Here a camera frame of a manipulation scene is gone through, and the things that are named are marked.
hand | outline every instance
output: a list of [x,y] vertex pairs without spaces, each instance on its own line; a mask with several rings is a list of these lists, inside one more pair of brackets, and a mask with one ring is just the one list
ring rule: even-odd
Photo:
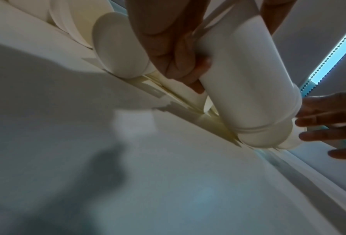
[[[194,52],[192,32],[202,22],[210,0],[126,0],[133,30],[155,67],[167,78],[183,82],[197,93],[199,78],[211,59]],[[265,0],[261,15],[273,33],[296,0]]]
[[[346,92],[304,98],[297,118],[296,125],[299,127],[346,124]],[[300,134],[300,139],[303,141],[346,139],[346,126],[304,132]],[[346,149],[333,150],[328,154],[333,158],[346,159]]]

white cylinder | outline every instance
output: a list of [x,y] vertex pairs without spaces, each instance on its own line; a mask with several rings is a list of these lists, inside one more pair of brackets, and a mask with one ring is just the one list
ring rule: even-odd
[[200,81],[232,131],[271,131],[291,121],[301,94],[253,0],[237,1],[217,24],[196,35],[197,53],[212,58]]

led light strip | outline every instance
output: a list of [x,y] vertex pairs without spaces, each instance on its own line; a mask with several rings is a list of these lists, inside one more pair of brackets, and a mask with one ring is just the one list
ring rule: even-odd
[[324,77],[333,69],[333,67],[345,56],[346,54],[346,35],[328,54],[323,62],[312,72],[308,77],[308,81],[301,89],[302,96],[308,95]]

white table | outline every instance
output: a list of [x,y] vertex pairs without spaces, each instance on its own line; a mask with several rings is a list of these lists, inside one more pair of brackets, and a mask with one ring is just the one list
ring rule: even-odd
[[346,214],[271,153],[89,62],[0,1],[0,234],[346,233],[329,216]]

human hand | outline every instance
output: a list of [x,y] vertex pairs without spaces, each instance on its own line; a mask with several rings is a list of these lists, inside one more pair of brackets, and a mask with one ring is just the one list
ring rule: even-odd
[[[346,92],[304,98],[297,118],[296,125],[299,127],[346,124]],[[303,141],[346,139],[346,126],[304,132],[300,134],[300,139]],[[333,150],[328,154],[333,158],[346,159],[346,149]]]
[[[261,15],[273,33],[297,0],[264,0]],[[199,78],[211,59],[194,52],[192,32],[202,22],[210,0],[126,0],[133,30],[155,67],[167,78],[197,93]]]

